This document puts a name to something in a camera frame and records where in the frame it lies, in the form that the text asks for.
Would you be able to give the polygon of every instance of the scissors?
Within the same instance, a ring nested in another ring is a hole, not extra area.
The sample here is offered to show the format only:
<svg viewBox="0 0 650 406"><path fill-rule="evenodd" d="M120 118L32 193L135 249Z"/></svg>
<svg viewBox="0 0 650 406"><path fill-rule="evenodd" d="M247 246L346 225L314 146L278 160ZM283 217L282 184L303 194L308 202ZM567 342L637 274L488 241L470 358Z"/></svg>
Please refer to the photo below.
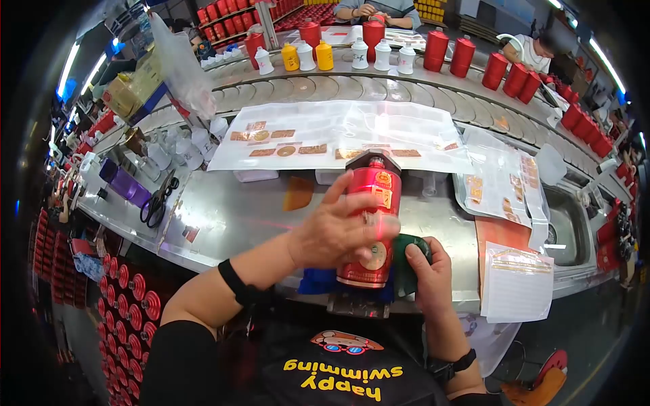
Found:
<svg viewBox="0 0 650 406"><path fill-rule="evenodd" d="M164 216L164 201L172 194L172 190L178 189L179 181L174 177L175 169L164 178L161 187L144 202L140 209L140 221L145 223L150 229L158 227Z"/></svg>

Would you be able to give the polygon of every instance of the cartoon bear logo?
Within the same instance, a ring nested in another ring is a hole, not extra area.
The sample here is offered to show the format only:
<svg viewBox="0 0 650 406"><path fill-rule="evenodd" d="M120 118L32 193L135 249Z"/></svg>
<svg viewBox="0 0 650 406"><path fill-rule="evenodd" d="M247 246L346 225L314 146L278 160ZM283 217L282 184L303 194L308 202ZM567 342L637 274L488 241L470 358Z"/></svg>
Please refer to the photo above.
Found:
<svg viewBox="0 0 650 406"><path fill-rule="evenodd" d="M363 354L367 349L374 349L376 351L384 349L384 347L368 338L342 333L336 330L322 331L315 335L311 339L311 342L320 345L327 351L333 353L346 352L350 355Z"/></svg>

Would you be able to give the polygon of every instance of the black t-shirt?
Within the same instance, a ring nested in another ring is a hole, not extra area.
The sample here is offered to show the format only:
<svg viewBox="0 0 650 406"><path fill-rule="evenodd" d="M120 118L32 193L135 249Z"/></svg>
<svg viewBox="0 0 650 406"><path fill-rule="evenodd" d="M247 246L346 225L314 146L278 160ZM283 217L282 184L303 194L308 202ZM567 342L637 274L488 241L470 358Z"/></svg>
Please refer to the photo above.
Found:
<svg viewBox="0 0 650 406"><path fill-rule="evenodd" d="M257 328L263 329L260 340L242 335L218 343L200 324L166 324L153 337L140 406L501 404L487 394L449 402L417 359L393 349L400 345L376 322L324 319L274 320ZM345 322L333 329L334 320ZM315 324L325 328L314 330ZM357 335L361 331L365 336Z"/></svg>

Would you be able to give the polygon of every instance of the plastic sheet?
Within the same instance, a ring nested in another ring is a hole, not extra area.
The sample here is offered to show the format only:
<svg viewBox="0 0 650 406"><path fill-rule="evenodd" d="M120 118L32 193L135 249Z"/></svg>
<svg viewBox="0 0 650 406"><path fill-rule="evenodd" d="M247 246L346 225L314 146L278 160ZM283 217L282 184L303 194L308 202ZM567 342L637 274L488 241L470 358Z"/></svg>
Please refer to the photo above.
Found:
<svg viewBox="0 0 650 406"><path fill-rule="evenodd" d="M349 100L244 107L208 170L343 169L368 148L402 169L474 173L447 111Z"/></svg>
<svg viewBox="0 0 650 406"><path fill-rule="evenodd" d="M216 112L212 82L196 60L187 33L171 33L156 13L150 20L155 52L160 58L162 77L169 91L183 108L210 120Z"/></svg>

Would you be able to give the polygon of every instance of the hand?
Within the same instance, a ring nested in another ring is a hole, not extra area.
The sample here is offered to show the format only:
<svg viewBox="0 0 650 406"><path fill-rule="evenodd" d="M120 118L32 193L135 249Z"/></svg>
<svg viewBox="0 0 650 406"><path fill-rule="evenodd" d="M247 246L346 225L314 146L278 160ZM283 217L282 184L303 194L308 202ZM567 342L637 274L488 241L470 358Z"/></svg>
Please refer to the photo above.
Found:
<svg viewBox="0 0 650 406"><path fill-rule="evenodd" d="M399 234L401 227L396 217L380 216L375 224L366 223L361 215L349 217L354 211L382 203L381 198L370 193L348 194L339 200L353 178L353 171L341 175L318 208L289 233L289 255L296 269L331 269L370 259L369 245Z"/></svg>
<svg viewBox="0 0 650 406"><path fill-rule="evenodd" d="M375 10L375 8L369 4L362 4L361 7L356 9L357 17L361 17L361 16L368 17L373 15L376 11L377 10Z"/></svg>
<svg viewBox="0 0 650 406"><path fill-rule="evenodd" d="M431 247L433 263L429 265L422 251L415 245L406 246L406 259L417 275L415 303L425 318L437 318L454 311L451 299L451 259L440 241L425 237Z"/></svg>

